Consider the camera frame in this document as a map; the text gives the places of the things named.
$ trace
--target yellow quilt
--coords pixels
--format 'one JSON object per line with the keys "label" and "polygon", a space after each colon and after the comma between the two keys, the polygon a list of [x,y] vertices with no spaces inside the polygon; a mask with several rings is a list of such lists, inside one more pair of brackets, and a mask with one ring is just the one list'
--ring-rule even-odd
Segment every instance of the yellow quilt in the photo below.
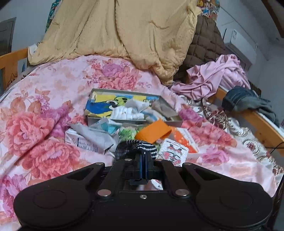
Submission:
{"label": "yellow quilt", "polygon": [[131,59],[163,84],[186,57],[201,10],[197,0],[62,0],[32,65],[81,55]]}

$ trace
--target pink flower pattern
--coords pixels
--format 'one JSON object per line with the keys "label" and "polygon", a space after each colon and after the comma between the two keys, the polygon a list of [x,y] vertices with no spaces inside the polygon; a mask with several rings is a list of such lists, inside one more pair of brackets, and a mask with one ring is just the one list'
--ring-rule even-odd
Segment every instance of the pink flower pattern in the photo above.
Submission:
{"label": "pink flower pattern", "polygon": [[209,147],[206,153],[201,154],[202,163],[220,165],[229,161],[229,155],[218,148]]}
{"label": "pink flower pattern", "polygon": [[99,70],[99,71],[102,70],[101,65],[99,63],[93,63],[91,67],[94,70]]}
{"label": "pink flower pattern", "polygon": [[23,175],[15,174],[12,178],[10,176],[3,177],[0,182],[0,200],[3,200],[3,209],[6,214],[6,219],[10,218],[10,221],[17,219],[13,210],[13,202],[16,195],[26,187],[26,179]]}
{"label": "pink flower pattern", "polygon": [[116,72],[115,75],[106,82],[100,82],[99,88],[116,90],[134,90],[138,80],[141,78],[137,69],[131,71]]}
{"label": "pink flower pattern", "polygon": [[79,115],[79,113],[76,113],[76,115],[72,118],[70,123],[72,124],[81,123],[83,125],[88,125],[88,123],[86,122],[86,116]]}
{"label": "pink flower pattern", "polygon": [[121,72],[122,68],[114,63],[105,64],[102,73],[106,77],[113,77],[117,72]]}
{"label": "pink flower pattern", "polygon": [[33,112],[16,114],[6,124],[5,142],[8,144],[9,153],[22,156],[46,137],[54,124],[53,118],[42,118]]}
{"label": "pink flower pattern", "polygon": [[180,117],[184,120],[182,127],[187,128],[194,141],[199,145],[219,145],[221,147],[236,147],[236,140],[224,130],[215,127],[198,115],[193,109],[182,109],[179,112]]}
{"label": "pink flower pattern", "polygon": [[57,109],[49,108],[48,110],[43,110],[41,117],[52,118],[55,121],[58,121],[50,132],[50,136],[65,137],[65,131],[69,128],[69,123],[71,121],[71,118],[68,115],[68,106],[66,104],[63,104]]}
{"label": "pink flower pattern", "polygon": [[79,157],[76,147],[45,140],[26,154],[22,166],[30,169],[34,178],[49,180],[73,171],[79,164]]}

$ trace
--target wooden headboard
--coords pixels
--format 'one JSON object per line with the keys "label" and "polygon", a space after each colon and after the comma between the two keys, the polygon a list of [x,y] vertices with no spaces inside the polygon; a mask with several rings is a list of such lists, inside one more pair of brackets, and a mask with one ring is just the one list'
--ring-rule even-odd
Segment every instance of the wooden headboard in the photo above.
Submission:
{"label": "wooden headboard", "polygon": [[[28,57],[28,49],[22,49],[14,51],[12,53],[0,56],[0,69],[3,73],[3,88],[4,90],[14,81],[18,76],[17,65],[18,61]],[[209,98],[210,102],[219,99],[222,100],[226,95],[226,92],[219,88],[217,93]],[[235,113],[235,115],[242,116],[253,127],[256,128],[254,133],[255,137],[265,147],[276,147],[281,142],[284,142],[282,137],[264,118],[259,116],[255,111],[246,110],[243,112]],[[279,149],[278,152],[284,156],[284,149]]]}
{"label": "wooden headboard", "polygon": [[0,56],[0,69],[3,76],[3,89],[6,88],[18,76],[18,61],[28,57],[28,48],[14,51],[6,55]]}

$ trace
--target denim jeans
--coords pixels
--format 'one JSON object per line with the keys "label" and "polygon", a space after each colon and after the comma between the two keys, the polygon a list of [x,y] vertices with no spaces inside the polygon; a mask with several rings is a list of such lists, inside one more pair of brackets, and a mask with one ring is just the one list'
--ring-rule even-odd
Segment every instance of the denim jeans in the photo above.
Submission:
{"label": "denim jeans", "polygon": [[230,112],[256,109],[279,127],[279,120],[269,103],[269,100],[258,98],[252,90],[236,86],[227,92],[223,98],[222,107]]}

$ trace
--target black and white striped strap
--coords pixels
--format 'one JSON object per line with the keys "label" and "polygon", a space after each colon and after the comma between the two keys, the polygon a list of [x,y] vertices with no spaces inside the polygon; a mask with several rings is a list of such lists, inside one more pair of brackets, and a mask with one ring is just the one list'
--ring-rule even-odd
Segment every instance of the black and white striped strap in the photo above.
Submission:
{"label": "black and white striped strap", "polygon": [[137,149],[143,154],[151,153],[152,159],[156,158],[158,152],[155,145],[150,144],[146,141],[127,140],[117,145],[115,150],[115,160],[124,159],[125,155],[134,149]]}

